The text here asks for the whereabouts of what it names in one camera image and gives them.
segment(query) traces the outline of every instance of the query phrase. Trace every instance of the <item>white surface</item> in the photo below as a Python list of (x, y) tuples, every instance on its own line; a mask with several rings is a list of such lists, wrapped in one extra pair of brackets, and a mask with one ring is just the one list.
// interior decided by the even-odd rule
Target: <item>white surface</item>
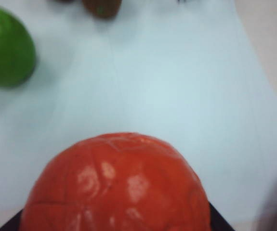
[(39, 56), (26, 84), (0, 90), (0, 211), (64, 148), (126, 130), (173, 144), (228, 221), (259, 213), (277, 180), (277, 99), (231, 1), (124, 0), (109, 23), (79, 2), (0, 5)]

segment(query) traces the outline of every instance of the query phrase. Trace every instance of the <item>green fruit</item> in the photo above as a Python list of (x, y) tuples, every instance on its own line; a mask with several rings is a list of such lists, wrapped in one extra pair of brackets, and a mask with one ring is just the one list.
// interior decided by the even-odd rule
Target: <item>green fruit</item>
[(31, 36), (22, 23), (0, 9), (0, 87), (12, 87), (29, 77), (36, 63)]

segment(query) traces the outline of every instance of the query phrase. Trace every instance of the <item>kiwi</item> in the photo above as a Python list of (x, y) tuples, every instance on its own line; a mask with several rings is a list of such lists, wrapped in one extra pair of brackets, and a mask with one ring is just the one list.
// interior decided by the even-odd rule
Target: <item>kiwi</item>
[(99, 18), (112, 18), (117, 15), (122, 0), (82, 0), (85, 8)]

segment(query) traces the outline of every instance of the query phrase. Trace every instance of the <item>red tomato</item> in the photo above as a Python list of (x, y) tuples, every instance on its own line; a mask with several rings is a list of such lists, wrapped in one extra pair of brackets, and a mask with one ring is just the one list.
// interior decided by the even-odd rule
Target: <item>red tomato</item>
[(136, 133), (80, 141), (48, 163), (20, 231), (210, 231), (201, 183), (168, 143)]

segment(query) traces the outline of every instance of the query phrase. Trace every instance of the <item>lime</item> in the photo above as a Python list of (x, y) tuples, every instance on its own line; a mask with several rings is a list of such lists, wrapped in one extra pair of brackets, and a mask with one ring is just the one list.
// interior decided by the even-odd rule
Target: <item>lime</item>
[(36, 51), (24, 25), (0, 8), (0, 87), (12, 87), (31, 75)]

